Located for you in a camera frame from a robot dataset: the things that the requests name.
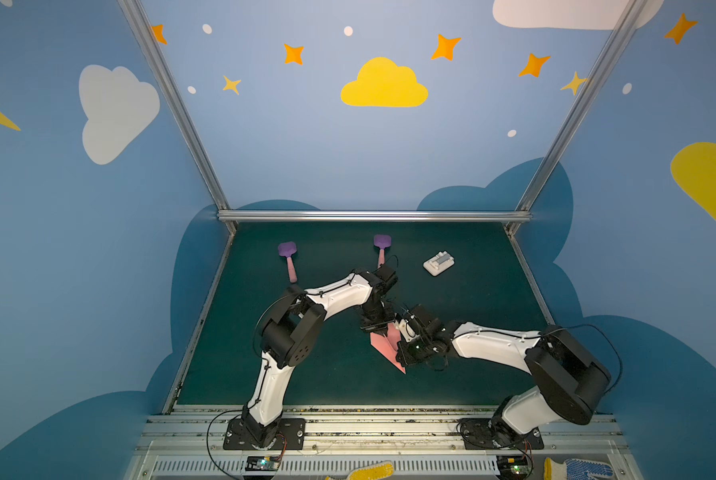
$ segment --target purple scoop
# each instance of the purple scoop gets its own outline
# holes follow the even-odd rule
[[[285,242],[278,245],[278,255],[292,256],[296,253],[296,244],[294,242]]]
[[[384,249],[390,245],[392,245],[392,237],[390,235],[374,235],[374,246]]]

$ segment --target glove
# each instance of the glove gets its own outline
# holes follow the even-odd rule
[[[563,463],[544,460],[544,480],[596,480],[613,478],[613,468],[604,462],[568,458]]]

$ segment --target green mat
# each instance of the green mat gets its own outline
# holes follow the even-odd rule
[[[180,404],[247,402],[259,374],[252,332],[259,316],[289,285],[281,242],[298,247],[299,285],[340,280],[356,267],[375,270],[375,234],[392,236],[399,282],[388,298],[423,303],[444,322],[472,321],[512,330],[546,322],[499,224],[276,223],[242,224],[230,250],[206,324],[190,363]],[[456,260],[439,276],[422,263],[447,250]],[[387,259],[390,265],[395,258]],[[292,375],[286,405],[497,405],[534,385],[525,372],[485,360],[451,359],[436,372],[412,366],[404,375],[371,347],[352,309],[329,318],[313,353]]]

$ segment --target white plastic device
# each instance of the white plastic device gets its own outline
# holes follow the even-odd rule
[[[438,276],[443,270],[446,270],[453,264],[454,257],[449,255],[449,252],[438,252],[438,255],[424,262],[422,266],[432,274],[432,276]]]

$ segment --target purple shovel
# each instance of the purple shovel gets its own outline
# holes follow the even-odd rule
[[[374,246],[379,247],[379,264],[376,268],[380,268],[385,262],[385,248],[392,245],[392,237],[390,235],[374,235]]]
[[[296,253],[296,244],[294,242],[286,242],[278,245],[278,255],[286,257],[286,263],[289,264],[289,281],[296,283],[296,270],[291,256]]]

